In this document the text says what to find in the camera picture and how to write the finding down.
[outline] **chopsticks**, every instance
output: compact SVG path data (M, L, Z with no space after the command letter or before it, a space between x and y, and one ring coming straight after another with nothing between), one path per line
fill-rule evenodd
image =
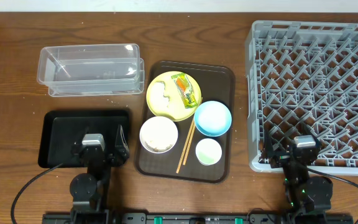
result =
M194 123L194 115L193 115L193 119L191 120L189 133L187 134L187 138L186 138L186 141L185 141L185 146L183 146L183 150L181 152L181 156L180 156L180 160L179 160L179 164L178 164L178 168L177 168L177 174L179 173L181 162L183 161L183 165L186 165L187 156L189 155L190 146L191 146L191 140L193 140L193 135L194 135L195 129L196 129L196 125Z
M189 142L187 145L185 160L183 161L183 165L186 165L187 155L189 154L189 151L190 151L191 140L193 140L194 130L196 129L196 124L194 123L194 117L193 117L191 124L192 125L190 125L190 131L189 131L189 133L191 133L191 134L190 134Z

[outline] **yellow plate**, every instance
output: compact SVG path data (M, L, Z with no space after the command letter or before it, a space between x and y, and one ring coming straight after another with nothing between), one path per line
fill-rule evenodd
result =
M146 102L147 102L147 106L149 106L150 111L154 115L164 116L171 119L172 121L182 121L184 119L189 118L196 111L197 106L186 109L185 105L183 104L180 98L178 88L175 82L171 78L172 75L176 75L178 73L181 72L176 72L176 71L165 72L155 77L154 80L150 83L146 93ZM196 80L193 77L187 75L187 78L189 79L193 87L197 104L200 105L201 103L200 86L197 84ZM165 84L164 97L168 97L169 99L168 107L165 107L163 103L159 100L152 101L150 99L151 89L153 88L156 82L162 82Z

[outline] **black tray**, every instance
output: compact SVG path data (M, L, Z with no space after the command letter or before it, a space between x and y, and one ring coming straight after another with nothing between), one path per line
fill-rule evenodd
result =
M90 134L102 134L106 144L105 153L114 150L118 126L122 125L127 140L129 116L124 110L75 110L51 111L45 115L42 130L38 165L51 168L64 163L62 167L82 167L74 158L71 149L88 130Z
M153 66L150 82L164 72L179 71L192 76L201 88L203 102L219 101L225 104L232 112L234 101L234 74L225 67L216 67L209 65L196 65L180 62L159 62ZM145 103L144 121L154 116ZM142 147L140 141L137 145L135 155L135 166L137 170L144 175L157 177L168 177L174 179L193 180L207 183L219 183L225 179L229 172L229 159L231 147L231 129L222 136L213 138L222 146L221 160L211 166L200 164L195 154L197 143L208 138L201 134L197 129L191 142L191 147L185 166L181 166L179 174L176 173L180 156L190 124L193 117L175 122L178 127L179 137L173 149L166 153L154 154Z

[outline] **white wall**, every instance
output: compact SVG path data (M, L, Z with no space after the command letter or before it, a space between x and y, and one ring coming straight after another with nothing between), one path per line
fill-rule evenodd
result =
M8 11L358 12L358 0L0 0Z

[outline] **wooden table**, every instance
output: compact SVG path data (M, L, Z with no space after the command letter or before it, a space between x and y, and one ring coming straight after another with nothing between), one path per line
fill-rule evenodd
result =
M145 70L160 60L224 65L236 74L231 165L221 184L159 179L139 174L133 156L113 171L110 206L179 213L247 213L286 208L282 174L248 166L248 90L244 41L256 20L356 22L358 14L0 13L0 223L10 223L16 193L43 171L38 164L44 115L73 108L130 108L132 155L142 124L145 93L127 96L52 98L36 80L45 46L137 43ZM16 206L19 223L40 223L45 212L67 212L69 184L85 169L59 169L35 181ZM358 183L358 177L349 177ZM334 181L331 212L358 218L358 189Z

